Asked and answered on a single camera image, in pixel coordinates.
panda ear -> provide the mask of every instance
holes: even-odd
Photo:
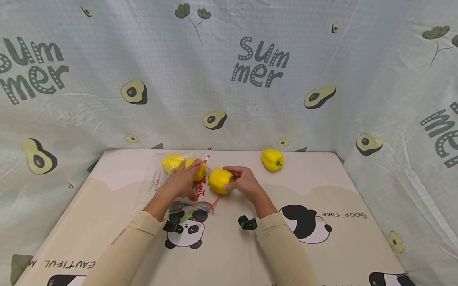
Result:
[[[181,219],[184,216],[185,216],[185,211],[184,210],[176,212],[176,213],[173,213],[173,214],[169,214],[169,221],[174,217],[177,217],[178,219]]]
[[[207,220],[208,213],[204,210],[196,210],[192,213],[192,218],[198,222],[204,222]]]
[[[304,216],[307,209],[302,205],[286,205],[281,209],[283,215],[290,221],[295,221]]]

grid pattern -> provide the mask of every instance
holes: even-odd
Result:
[[[29,64],[15,62],[0,42],[0,156],[6,162],[0,284],[8,283],[11,255],[34,254],[103,150],[159,143],[166,149],[336,152],[383,232],[403,238],[406,250],[398,257],[413,280],[456,284],[458,167],[444,162],[454,162],[458,151],[449,141],[451,156],[439,157],[437,137],[430,138],[420,122],[442,109],[458,120],[449,108],[458,102],[458,48],[452,44],[458,3],[214,0],[189,2],[184,19],[174,15],[178,4],[2,1],[2,38]],[[209,19],[198,16],[203,7],[211,11]],[[331,33],[334,23],[338,32]],[[449,25],[450,32],[422,38],[437,25]],[[261,55],[272,44],[271,57],[277,49],[289,52],[287,65],[257,62],[255,56],[244,60],[248,52],[240,40],[246,36],[253,53],[261,41]],[[53,60],[45,57],[41,42],[55,43],[63,60],[55,50]],[[430,67],[436,44],[452,48],[438,52]],[[232,81],[237,63],[251,71],[264,63],[267,75],[284,74],[269,88],[267,76],[255,78],[262,86],[249,78]],[[33,65],[49,71],[49,81]],[[8,89],[8,78],[29,81],[31,69],[39,71],[32,72],[39,85],[30,83],[35,97],[24,87],[24,98]],[[133,79],[146,86],[147,104],[121,96],[121,87]],[[335,96],[306,109],[305,95],[325,86],[335,86]],[[227,119],[210,130],[202,118],[217,110]],[[382,150],[362,156],[355,148],[362,133],[382,140]],[[37,139],[57,157],[53,171],[29,171],[21,149],[25,138]],[[277,146],[280,138],[289,145]]]

panda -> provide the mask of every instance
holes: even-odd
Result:
[[[54,275],[48,280],[47,286],[81,286],[85,275]]]
[[[388,274],[372,272],[369,275],[369,283],[371,286],[416,286],[406,273]]]
[[[173,217],[182,219],[185,216],[185,211],[180,211],[169,215],[169,220]],[[203,231],[205,230],[204,221],[207,220],[207,212],[204,210],[195,210],[192,216],[186,221],[181,222],[174,232],[167,233],[165,247],[173,249],[178,247],[190,247],[198,249],[202,245]]]
[[[299,239],[306,244],[322,243],[329,237],[333,228],[324,219],[303,205],[286,205],[280,209],[286,225]]]

table surface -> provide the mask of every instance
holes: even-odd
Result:
[[[250,167],[277,209],[315,211],[312,221],[306,213],[298,221],[314,227],[300,241],[320,285],[369,286],[370,279],[398,285],[396,275],[404,270],[335,154],[283,152],[284,168],[271,173],[263,167],[259,151],[139,149],[103,154],[17,285],[81,285],[105,247],[163,182],[160,159],[170,153],[194,158],[209,154],[208,173],[228,165]],[[214,195],[206,192],[207,199]],[[237,223],[241,215],[255,217],[252,206],[235,190],[222,196],[207,215],[199,248],[188,247],[190,238],[162,232],[133,285],[275,285],[255,232],[241,230]],[[299,225],[287,223],[292,230]],[[166,247],[169,239],[177,247]],[[374,272],[384,274],[371,275]]]

beige sleeve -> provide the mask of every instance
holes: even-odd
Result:
[[[259,220],[256,234],[277,283],[281,286],[320,285],[304,246],[280,213]]]
[[[129,286],[162,227],[151,214],[140,212],[105,249],[82,286]]]

